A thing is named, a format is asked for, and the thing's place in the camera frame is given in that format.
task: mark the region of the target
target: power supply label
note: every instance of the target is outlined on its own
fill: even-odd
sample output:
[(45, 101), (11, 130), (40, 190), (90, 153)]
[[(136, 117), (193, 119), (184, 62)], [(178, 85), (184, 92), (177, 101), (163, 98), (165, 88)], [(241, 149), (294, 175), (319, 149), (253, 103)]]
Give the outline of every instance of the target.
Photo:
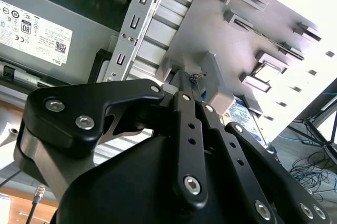
[(0, 43), (61, 66), (67, 63), (73, 32), (0, 1)]

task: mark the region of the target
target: wire bundle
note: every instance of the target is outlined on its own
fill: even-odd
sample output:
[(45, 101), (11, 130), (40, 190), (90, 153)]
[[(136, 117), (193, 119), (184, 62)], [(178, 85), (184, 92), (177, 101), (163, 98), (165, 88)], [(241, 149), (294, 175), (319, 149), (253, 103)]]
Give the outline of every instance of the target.
[[(306, 189), (312, 190), (312, 194), (316, 200), (322, 202), (324, 200), (321, 193), (334, 191), (337, 193), (337, 176), (325, 169), (334, 167), (335, 165), (323, 152), (315, 152), (307, 158), (296, 160), (289, 173)], [(332, 189), (320, 190), (321, 185), (330, 184)]]

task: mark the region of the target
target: screw hole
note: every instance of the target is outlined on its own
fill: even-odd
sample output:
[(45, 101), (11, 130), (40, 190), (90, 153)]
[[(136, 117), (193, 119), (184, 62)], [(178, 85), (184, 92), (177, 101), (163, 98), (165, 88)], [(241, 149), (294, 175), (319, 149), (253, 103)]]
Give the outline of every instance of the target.
[(237, 163), (240, 164), (241, 166), (244, 166), (244, 163), (243, 163), (243, 161), (241, 159), (238, 159)]
[(189, 138), (189, 143), (195, 145), (195, 140), (193, 138)]

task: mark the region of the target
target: black cable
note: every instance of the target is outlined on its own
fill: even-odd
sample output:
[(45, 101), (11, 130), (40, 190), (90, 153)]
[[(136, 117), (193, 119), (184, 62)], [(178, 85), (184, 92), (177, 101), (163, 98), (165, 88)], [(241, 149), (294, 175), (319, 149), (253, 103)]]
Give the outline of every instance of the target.
[(31, 211), (29, 212), (26, 224), (30, 224), (31, 223), (31, 220), (32, 220), (33, 215), (34, 215), (35, 208), (37, 207), (37, 205), (40, 202), (40, 200), (41, 200), (40, 196), (35, 196), (34, 197), (34, 200), (32, 202), (32, 208), (31, 208)]
[(15, 172), (13, 175), (11, 175), (9, 178), (7, 178), (5, 181), (3, 181), (2, 183), (0, 183), (0, 188), (2, 186), (4, 186), (5, 184), (7, 184), (9, 181), (11, 181), (15, 176), (17, 176), (19, 173), (21, 173), (21, 170), (19, 170), (18, 172)]
[(335, 120), (333, 122), (333, 128), (332, 128), (330, 142), (334, 142), (334, 140), (335, 140), (336, 128), (337, 128), (337, 112), (336, 112)]
[[(326, 157), (324, 152), (315, 152), (307, 158), (300, 158), (296, 160), (293, 163), (292, 169), (289, 171), (289, 173), (304, 188), (311, 189), (313, 196), (320, 197), (320, 199), (316, 198), (316, 200), (320, 200), (320, 202), (322, 202), (325, 199), (320, 193), (328, 191), (337, 192), (337, 176), (325, 170), (335, 166), (334, 164), (329, 165), (330, 162), (333, 163), (329, 158)], [(323, 183), (330, 184), (330, 178), (334, 179), (333, 189), (320, 191), (319, 189)]]

